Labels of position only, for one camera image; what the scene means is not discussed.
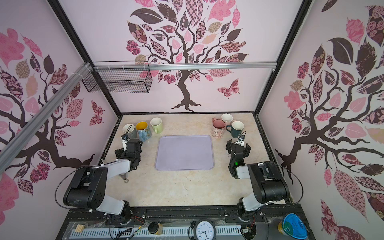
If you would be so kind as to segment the grey mug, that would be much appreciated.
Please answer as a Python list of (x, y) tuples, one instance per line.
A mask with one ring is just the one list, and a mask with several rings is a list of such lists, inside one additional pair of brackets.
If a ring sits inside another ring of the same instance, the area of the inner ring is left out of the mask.
[(134, 124), (126, 124), (123, 127), (123, 133), (129, 139), (137, 139), (138, 133)]

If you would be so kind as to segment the blue butterfly mug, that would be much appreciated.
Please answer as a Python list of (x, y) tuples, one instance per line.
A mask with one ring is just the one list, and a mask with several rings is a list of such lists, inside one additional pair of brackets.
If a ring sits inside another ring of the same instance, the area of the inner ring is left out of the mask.
[(136, 130), (140, 141), (145, 142), (152, 137), (152, 132), (147, 122), (139, 122), (136, 124)]

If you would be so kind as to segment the dark green mug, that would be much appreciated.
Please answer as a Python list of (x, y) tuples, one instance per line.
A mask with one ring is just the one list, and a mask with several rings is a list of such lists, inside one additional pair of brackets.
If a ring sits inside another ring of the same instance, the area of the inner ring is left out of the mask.
[(238, 138), (244, 128), (245, 125), (241, 121), (234, 121), (226, 126), (226, 129), (231, 134), (232, 138)]

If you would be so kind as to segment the pink round mug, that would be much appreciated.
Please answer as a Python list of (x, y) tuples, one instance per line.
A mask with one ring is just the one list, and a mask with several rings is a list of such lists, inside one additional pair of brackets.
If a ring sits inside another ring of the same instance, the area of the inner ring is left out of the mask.
[(226, 130), (226, 123), (222, 119), (212, 118), (212, 136), (216, 139), (223, 137)]

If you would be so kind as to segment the pink patterned mug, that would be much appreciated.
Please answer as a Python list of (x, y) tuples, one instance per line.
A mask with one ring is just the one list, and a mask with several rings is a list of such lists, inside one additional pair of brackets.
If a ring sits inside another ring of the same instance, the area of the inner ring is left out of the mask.
[(234, 121), (234, 118), (231, 114), (222, 114), (221, 119), (226, 123), (226, 125), (231, 125)]

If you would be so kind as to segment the light green mug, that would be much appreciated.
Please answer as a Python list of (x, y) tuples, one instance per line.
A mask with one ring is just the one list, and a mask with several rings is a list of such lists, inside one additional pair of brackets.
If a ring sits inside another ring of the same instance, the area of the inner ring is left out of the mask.
[(160, 134), (164, 130), (163, 121), (161, 118), (156, 117), (151, 119), (150, 124), (156, 134)]

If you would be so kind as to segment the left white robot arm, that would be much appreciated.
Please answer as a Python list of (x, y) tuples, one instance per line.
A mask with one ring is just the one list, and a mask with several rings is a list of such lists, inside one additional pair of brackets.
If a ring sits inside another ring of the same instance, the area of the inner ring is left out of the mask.
[(124, 148), (115, 151), (114, 162), (77, 169), (64, 194), (64, 205), (130, 219), (129, 202), (106, 195), (106, 187), (107, 181), (116, 176), (128, 180), (128, 173), (136, 170), (142, 159), (142, 145), (139, 139), (129, 139)]

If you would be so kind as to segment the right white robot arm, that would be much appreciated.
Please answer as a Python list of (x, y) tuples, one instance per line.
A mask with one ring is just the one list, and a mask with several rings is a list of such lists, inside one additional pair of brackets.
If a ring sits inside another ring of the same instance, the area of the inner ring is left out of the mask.
[(251, 152), (249, 144), (241, 145), (237, 140), (226, 143), (226, 150), (230, 154), (229, 172), (232, 177), (240, 180), (250, 180), (253, 192), (240, 198), (239, 213), (254, 212), (261, 207), (287, 198), (290, 194), (278, 165), (266, 161), (254, 164), (245, 164), (244, 158)]

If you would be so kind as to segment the lavender plastic tray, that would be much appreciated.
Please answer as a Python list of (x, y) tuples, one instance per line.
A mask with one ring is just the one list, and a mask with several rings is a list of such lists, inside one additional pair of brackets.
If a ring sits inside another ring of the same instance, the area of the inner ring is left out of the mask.
[(155, 168), (158, 171), (211, 170), (215, 166), (212, 138), (208, 135), (162, 136)]

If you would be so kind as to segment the round analog clock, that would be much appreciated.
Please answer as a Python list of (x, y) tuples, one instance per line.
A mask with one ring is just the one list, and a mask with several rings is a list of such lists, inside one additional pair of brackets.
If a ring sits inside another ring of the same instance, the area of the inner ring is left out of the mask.
[(216, 239), (216, 227), (213, 222), (209, 220), (199, 220), (194, 227), (194, 239), (195, 240), (215, 240)]

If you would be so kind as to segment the blue lidded container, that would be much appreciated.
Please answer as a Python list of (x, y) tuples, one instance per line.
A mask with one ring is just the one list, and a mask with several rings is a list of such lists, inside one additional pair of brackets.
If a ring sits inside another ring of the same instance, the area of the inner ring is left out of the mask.
[(293, 213), (286, 215), (278, 224), (278, 231), (296, 240), (306, 240), (308, 238), (307, 229), (302, 220)]

